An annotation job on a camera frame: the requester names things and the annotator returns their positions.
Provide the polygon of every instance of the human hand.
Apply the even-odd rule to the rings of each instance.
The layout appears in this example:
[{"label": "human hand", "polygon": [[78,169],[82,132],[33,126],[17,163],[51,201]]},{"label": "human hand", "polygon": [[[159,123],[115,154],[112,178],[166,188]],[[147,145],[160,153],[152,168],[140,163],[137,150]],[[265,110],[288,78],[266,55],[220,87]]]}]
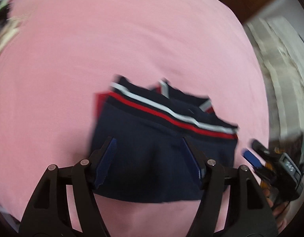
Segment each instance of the human hand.
[{"label": "human hand", "polygon": [[[269,189],[264,189],[263,193],[266,197],[266,200],[269,204],[269,206],[272,208],[273,207],[273,202],[268,198],[270,196],[270,190]],[[290,204],[288,204],[288,202],[283,202],[282,204],[280,204],[279,206],[277,206],[274,210],[273,210],[273,216],[276,219],[276,223],[277,223],[277,227],[278,227],[278,231],[279,233],[282,232],[282,230],[287,226],[287,219],[285,219],[288,211],[290,208]]]}]

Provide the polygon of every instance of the navy blue clothing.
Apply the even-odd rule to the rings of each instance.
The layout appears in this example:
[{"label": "navy blue clothing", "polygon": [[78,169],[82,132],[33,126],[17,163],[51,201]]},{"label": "navy blue clothing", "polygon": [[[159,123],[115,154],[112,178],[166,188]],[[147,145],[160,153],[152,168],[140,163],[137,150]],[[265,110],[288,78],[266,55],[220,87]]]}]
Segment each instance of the navy blue clothing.
[{"label": "navy blue clothing", "polygon": [[95,193],[130,202],[201,199],[203,192],[181,153],[184,136],[209,159],[233,166],[236,126],[188,103],[187,96],[173,101],[124,77],[114,87],[98,119],[91,152],[108,136],[116,139],[117,152]]}]

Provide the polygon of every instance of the black object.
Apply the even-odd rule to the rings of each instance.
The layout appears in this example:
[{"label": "black object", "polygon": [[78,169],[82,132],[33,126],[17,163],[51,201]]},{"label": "black object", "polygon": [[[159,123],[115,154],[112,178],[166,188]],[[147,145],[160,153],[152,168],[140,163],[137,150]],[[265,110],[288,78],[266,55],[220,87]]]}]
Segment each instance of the black object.
[{"label": "black object", "polygon": [[[95,202],[89,174],[92,163],[99,163],[113,138],[108,138],[101,150],[73,167],[50,165],[39,181],[25,210],[19,234],[4,224],[0,229],[6,237],[109,237]],[[203,152],[184,139],[200,168],[206,167],[202,189],[206,189],[187,237],[275,237],[277,226],[268,203],[247,166],[226,168],[208,160]],[[73,185],[74,198],[83,233],[72,229],[66,185]],[[225,229],[214,233],[224,185],[231,186]]]},{"label": "black object", "polygon": [[275,209],[284,201],[293,201],[300,197],[303,191],[301,178],[303,174],[292,161],[287,153],[275,153],[266,149],[259,141],[252,141],[252,149],[257,152],[266,162],[270,163],[273,170],[254,168],[255,173],[273,188],[276,194],[270,198],[274,202],[272,209]]}]

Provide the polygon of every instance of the white wall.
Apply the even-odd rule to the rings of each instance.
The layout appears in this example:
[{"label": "white wall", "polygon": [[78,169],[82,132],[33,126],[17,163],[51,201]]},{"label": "white wall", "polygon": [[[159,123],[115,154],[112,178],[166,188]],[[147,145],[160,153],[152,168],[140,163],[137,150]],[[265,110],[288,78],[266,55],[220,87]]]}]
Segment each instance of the white wall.
[{"label": "white wall", "polygon": [[249,21],[284,16],[304,40],[304,9],[298,0],[274,0]]}]

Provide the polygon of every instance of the pink surface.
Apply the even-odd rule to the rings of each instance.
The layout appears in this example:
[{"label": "pink surface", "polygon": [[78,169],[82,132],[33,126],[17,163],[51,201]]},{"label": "pink surface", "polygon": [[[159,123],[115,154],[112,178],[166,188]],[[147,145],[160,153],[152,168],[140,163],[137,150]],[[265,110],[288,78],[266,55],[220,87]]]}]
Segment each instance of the pink surface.
[{"label": "pink surface", "polygon": [[[24,22],[0,56],[0,204],[17,219],[48,165],[87,157],[94,94],[114,74],[144,87],[165,77],[182,91],[208,94],[217,115],[240,127],[235,167],[245,163],[240,152],[250,138],[267,144],[259,65],[218,0],[14,0],[12,14]],[[96,199],[113,237],[183,237],[199,205]]]}]

